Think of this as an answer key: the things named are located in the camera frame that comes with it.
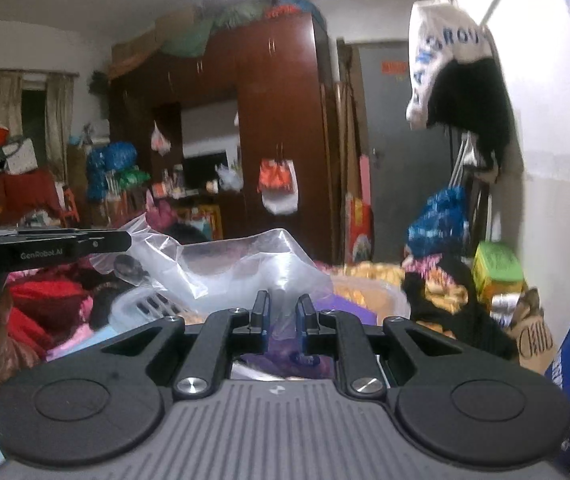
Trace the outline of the left hand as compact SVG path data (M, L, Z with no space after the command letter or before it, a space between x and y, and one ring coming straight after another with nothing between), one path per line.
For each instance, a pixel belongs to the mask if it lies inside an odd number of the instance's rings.
M46 331L14 307L11 292L0 297L0 385L39 364L52 340Z

